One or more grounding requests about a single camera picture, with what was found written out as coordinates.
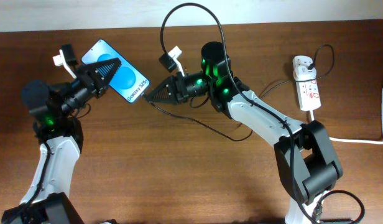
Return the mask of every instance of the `blue circle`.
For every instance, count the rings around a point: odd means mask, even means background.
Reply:
[[[109,60],[114,58],[110,54],[102,54],[98,57],[98,62],[102,62],[105,60]],[[134,86],[136,82],[136,75],[132,69],[121,65],[113,79],[110,81],[110,85],[114,88],[120,88],[123,90],[127,90]]]

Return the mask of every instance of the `white background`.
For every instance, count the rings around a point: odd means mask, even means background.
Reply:
[[[25,30],[158,27],[179,0],[0,0],[0,32]],[[383,19],[383,0],[194,0],[222,24]],[[214,24],[187,7],[169,26]]]

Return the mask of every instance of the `wood grain surface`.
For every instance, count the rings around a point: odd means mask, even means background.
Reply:
[[[322,106],[316,119],[332,137],[381,138],[383,20],[236,25],[225,26],[224,33],[235,76],[257,94],[292,77],[294,56],[312,57],[321,44],[333,45],[336,63],[318,82]],[[33,119],[21,103],[22,87],[35,79],[71,81],[52,56],[62,44],[72,43],[80,58],[100,38],[150,79],[149,91],[169,76],[158,62],[158,28],[0,33],[0,219],[27,192],[39,160]],[[200,49],[212,40],[219,40],[216,26],[165,30],[166,47],[183,50],[180,60],[189,72],[199,71]],[[330,52],[323,50],[318,74],[330,63]],[[307,122],[295,85],[276,89],[264,101]],[[90,103],[91,113],[81,119],[85,141],[70,191],[86,223],[110,218],[121,223],[231,223],[287,213],[289,196],[280,183],[274,151],[256,134],[231,142],[164,115],[142,99],[131,105],[112,90]],[[208,104],[163,108],[234,138],[249,132]],[[333,145],[344,170],[336,189],[361,198],[366,206],[363,223],[383,223],[383,145]],[[323,216],[358,214],[355,201],[337,195],[326,201]]]

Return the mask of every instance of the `brown tabletop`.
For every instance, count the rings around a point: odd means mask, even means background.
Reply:
[[[292,78],[292,59],[313,56],[321,44],[335,49],[333,71],[318,82],[321,108],[315,117],[336,138],[381,138],[383,20],[224,26],[234,75],[257,94],[276,80]],[[216,26],[171,27],[167,49],[178,45],[189,72],[200,70],[201,47],[220,40]],[[150,91],[170,74],[158,62],[159,28],[0,33],[0,219],[27,192],[39,160],[32,117],[21,103],[22,87],[39,79],[69,82],[53,64],[62,44],[80,58],[104,39],[151,81]],[[317,60],[318,74],[331,63]],[[264,101],[303,122],[294,84]],[[90,101],[81,119],[83,151],[73,173],[70,200],[86,223],[231,223],[284,217],[289,196],[282,187],[274,150],[258,135],[231,142],[189,121],[171,118],[143,99],[127,103],[113,90]],[[249,129],[218,114],[210,104],[163,105],[199,119],[234,138]],[[333,143],[344,176],[336,189],[351,191],[366,206],[363,223],[383,223],[383,145]],[[325,218],[359,214],[357,203],[337,195],[325,202]]]

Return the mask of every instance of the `power strip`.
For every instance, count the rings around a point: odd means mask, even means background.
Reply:
[[[316,68],[308,69],[313,60],[307,56],[296,56],[292,60],[293,77],[296,81],[311,80],[316,78]],[[299,107],[303,111],[311,111],[321,106],[317,81],[296,82]]]

